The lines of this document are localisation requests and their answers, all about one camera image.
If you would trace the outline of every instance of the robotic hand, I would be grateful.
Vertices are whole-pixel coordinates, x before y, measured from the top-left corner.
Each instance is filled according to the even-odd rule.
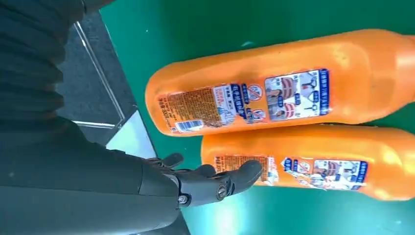
[[[181,207],[220,202],[227,196],[247,190],[262,174],[262,165],[255,160],[245,162],[237,170],[220,173],[207,164],[196,170],[173,170],[183,161],[183,156],[178,153],[165,159],[152,158],[148,161],[176,183]]]

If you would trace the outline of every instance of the product label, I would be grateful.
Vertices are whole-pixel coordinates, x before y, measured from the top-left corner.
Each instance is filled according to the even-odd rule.
[[[173,133],[326,115],[328,70],[254,78],[165,94],[159,107]]]
[[[300,185],[310,188],[358,190],[366,185],[368,163],[363,161],[286,158],[281,165]]]
[[[248,160],[262,164],[264,172],[255,184],[265,186],[359,190],[366,185],[369,169],[369,164],[364,161],[231,154],[216,156],[213,165],[217,172],[223,172],[238,169]]]
[[[328,113],[328,71],[313,70],[265,80],[272,121],[308,118]]]
[[[216,156],[214,167],[217,172],[230,171],[238,169],[243,163],[248,160],[257,160],[259,161],[263,168],[264,172],[261,177],[258,179],[256,184],[264,184],[273,186],[279,181],[277,165],[273,157],[264,157],[264,156],[237,156],[237,155],[225,155],[225,156]]]

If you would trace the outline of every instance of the black fabric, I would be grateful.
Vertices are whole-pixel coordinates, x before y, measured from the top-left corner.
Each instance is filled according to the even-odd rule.
[[[88,142],[75,123],[56,115],[63,105],[56,66],[69,27],[100,3],[89,1],[0,0],[0,189],[7,199],[0,201],[0,234],[141,232],[177,217],[171,180],[146,160]],[[142,181],[159,185],[160,195],[139,195]]]

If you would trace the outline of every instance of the green table surface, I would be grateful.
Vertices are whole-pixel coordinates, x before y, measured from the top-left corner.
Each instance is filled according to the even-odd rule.
[[[101,10],[160,157],[200,164],[200,137],[164,136],[144,103],[150,76],[171,62],[363,28],[415,35],[415,1],[118,0]],[[415,105],[371,124],[415,133]],[[356,192],[253,187],[219,204],[184,210],[195,235],[405,235],[415,200],[381,202]]]

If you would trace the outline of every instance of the orange bottle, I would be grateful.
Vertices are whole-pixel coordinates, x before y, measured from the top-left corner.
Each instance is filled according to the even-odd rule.
[[[415,37],[369,29],[162,68],[148,111],[171,136],[363,123],[414,100]]]
[[[305,125],[205,136],[202,163],[218,172],[262,162],[256,185],[415,197],[415,136],[393,128]]]

